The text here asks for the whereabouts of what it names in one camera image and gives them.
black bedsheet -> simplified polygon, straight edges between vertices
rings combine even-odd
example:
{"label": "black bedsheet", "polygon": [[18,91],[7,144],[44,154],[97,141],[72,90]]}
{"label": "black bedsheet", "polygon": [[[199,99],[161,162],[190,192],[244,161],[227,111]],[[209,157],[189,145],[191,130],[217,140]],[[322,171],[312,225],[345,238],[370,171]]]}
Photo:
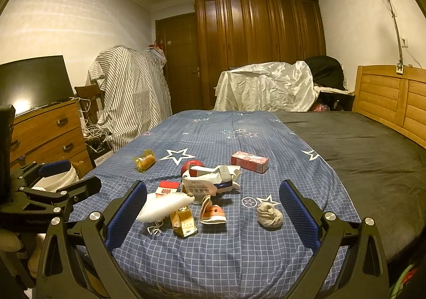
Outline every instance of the black bedsheet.
{"label": "black bedsheet", "polygon": [[360,218],[378,226],[387,261],[426,225],[426,150],[353,112],[275,112],[333,167]]}

blue plaid bedsheet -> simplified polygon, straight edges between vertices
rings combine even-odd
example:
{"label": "blue plaid bedsheet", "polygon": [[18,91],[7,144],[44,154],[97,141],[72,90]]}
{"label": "blue plaid bedsheet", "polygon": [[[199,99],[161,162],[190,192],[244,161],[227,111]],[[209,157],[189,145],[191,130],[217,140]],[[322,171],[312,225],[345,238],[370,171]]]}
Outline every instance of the blue plaid bedsheet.
{"label": "blue plaid bedsheet", "polygon": [[[145,149],[154,151],[157,163],[138,173],[133,158]],[[200,206],[191,205],[198,234],[181,239],[167,219],[163,234],[150,236],[151,224],[135,222],[113,255],[144,299],[282,298],[312,251],[302,245],[280,204],[280,183],[291,179],[302,195],[343,220],[358,222],[359,217],[333,169],[269,112],[191,110],[173,115],[91,171],[89,176],[101,179],[102,189],[75,205],[71,220],[103,211],[137,179],[154,192],[161,180],[180,181],[180,169],[188,159],[215,167],[230,164],[239,150],[269,157],[269,169],[264,174],[242,169],[241,190],[220,197],[226,224],[201,224]],[[259,225],[256,210],[262,201],[272,202],[283,213],[280,229]],[[326,287],[335,282],[344,255],[341,248]]]}

door handle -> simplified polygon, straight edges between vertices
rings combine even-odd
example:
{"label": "door handle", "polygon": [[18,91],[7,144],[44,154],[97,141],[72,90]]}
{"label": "door handle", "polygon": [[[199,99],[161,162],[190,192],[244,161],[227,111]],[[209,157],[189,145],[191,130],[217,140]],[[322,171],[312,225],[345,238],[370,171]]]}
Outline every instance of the door handle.
{"label": "door handle", "polygon": [[15,139],[13,142],[10,143],[10,147],[13,147],[13,146],[15,146],[15,145],[17,145],[19,143],[20,143],[20,140],[19,139]]}
{"label": "door handle", "polygon": [[192,71],[192,74],[198,74],[198,77],[200,77],[200,68],[197,67],[196,71]]}
{"label": "door handle", "polygon": [[67,121],[68,121],[68,118],[67,118],[67,117],[65,117],[65,118],[63,118],[63,119],[56,120],[56,124],[57,124],[58,126],[60,126],[60,125],[62,125],[63,123],[66,123]]}
{"label": "door handle", "polygon": [[68,145],[64,145],[64,146],[62,147],[62,150],[63,150],[63,151],[68,151],[68,150],[70,150],[73,146],[74,146],[74,144],[73,144],[73,142],[71,142],[71,143],[69,143]]}

wall socket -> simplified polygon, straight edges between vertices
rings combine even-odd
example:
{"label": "wall socket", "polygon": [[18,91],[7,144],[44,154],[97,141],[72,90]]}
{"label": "wall socket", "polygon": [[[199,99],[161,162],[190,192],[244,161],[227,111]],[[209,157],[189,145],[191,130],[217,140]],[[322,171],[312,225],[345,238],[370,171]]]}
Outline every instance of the wall socket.
{"label": "wall socket", "polygon": [[401,47],[408,48],[408,38],[401,37]]}

wooden door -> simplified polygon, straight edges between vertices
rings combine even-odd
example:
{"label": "wooden door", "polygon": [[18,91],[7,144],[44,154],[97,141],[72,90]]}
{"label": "wooden door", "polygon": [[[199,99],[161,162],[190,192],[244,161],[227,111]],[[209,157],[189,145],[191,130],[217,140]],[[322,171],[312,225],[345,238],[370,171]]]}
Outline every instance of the wooden door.
{"label": "wooden door", "polygon": [[303,59],[325,55],[324,29],[317,0],[297,0],[303,41]]}
{"label": "wooden door", "polygon": [[303,60],[303,42],[296,0],[274,0],[280,61],[294,64]]}
{"label": "wooden door", "polygon": [[280,60],[273,0],[249,0],[253,36],[253,63]]}
{"label": "wooden door", "polygon": [[253,63],[250,6],[248,0],[223,0],[228,66],[230,69]]}
{"label": "wooden door", "polygon": [[228,69],[223,0],[195,0],[204,109],[213,109],[214,88]]}
{"label": "wooden door", "polygon": [[167,59],[165,78],[173,114],[202,109],[195,13],[157,20],[155,27]]}

